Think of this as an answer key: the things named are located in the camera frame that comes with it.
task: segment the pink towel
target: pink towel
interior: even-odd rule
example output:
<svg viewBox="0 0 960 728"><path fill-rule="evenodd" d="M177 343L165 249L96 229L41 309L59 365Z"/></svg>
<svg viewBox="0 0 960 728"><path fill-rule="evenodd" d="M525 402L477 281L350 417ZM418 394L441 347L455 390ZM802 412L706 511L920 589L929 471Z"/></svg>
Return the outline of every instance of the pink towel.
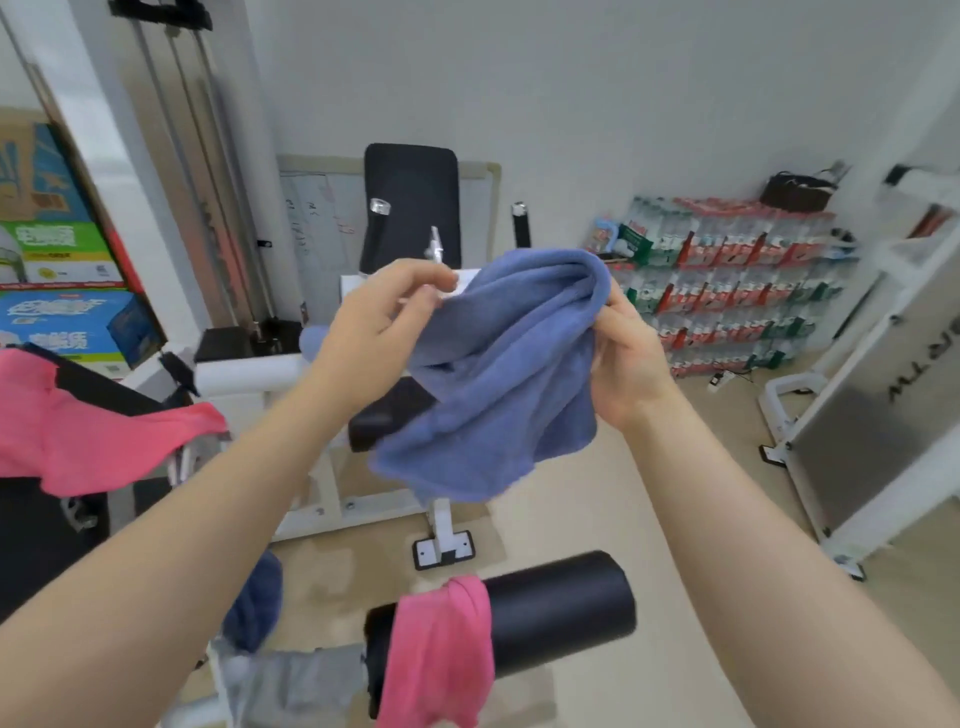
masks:
<svg viewBox="0 0 960 728"><path fill-rule="evenodd" d="M40 477L51 496L123 488L184 443L226 432L212 404L126 417L57 389L57 365L0 351L0 477Z"/></svg>
<svg viewBox="0 0 960 728"><path fill-rule="evenodd" d="M473 728L493 687L490 597L476 576L396 606L378 728Z"/></svg>

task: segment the floor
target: floor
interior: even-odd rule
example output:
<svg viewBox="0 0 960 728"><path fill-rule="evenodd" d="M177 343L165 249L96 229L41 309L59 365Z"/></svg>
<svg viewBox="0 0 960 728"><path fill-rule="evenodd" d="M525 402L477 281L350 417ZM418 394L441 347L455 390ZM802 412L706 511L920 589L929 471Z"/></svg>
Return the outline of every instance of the floor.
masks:
<svg viewBox="0 0 960 728"><path fill-rule="evenodd" d="M759 383L737 379L715 394L706 379L682 383L714 432L791 518L809 530L786 471L763 463L770 436L756 406ZM363 456L338 462L356 495L397 487L377 481ZM362 640L368 609L442 584L456 573L482 577L600 548L627 573L638 629L633 636L497 681L481 715L484 728L609 726L750 726L688 602L656 516L622 438L601 425L587 449L542 463L502 497L455 508L478 556L450 568L417 572L410 546L425 519L384 522L275 546L283 561L285 603L268 646L311 649ZM926 654L960 694L960 503L952 499L864 565L862 588ZM212 692L198 670L184 698ZM354 700L347 728L371 725L365 696Z"/></svg>

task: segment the black foam roller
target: black foam roller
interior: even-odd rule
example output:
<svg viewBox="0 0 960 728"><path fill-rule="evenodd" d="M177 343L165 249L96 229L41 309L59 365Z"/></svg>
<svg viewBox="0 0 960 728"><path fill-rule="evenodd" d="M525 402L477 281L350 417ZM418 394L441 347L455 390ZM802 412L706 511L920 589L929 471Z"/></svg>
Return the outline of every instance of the black foam roller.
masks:
<svg viewBox="0 0 960 728"><path fill-rule="evenodd" d="M544 665L636 629L636 602L610 554L591 551L484 581L497 677ZM367 613L370 717L380 711L396 604Z"/></svg>

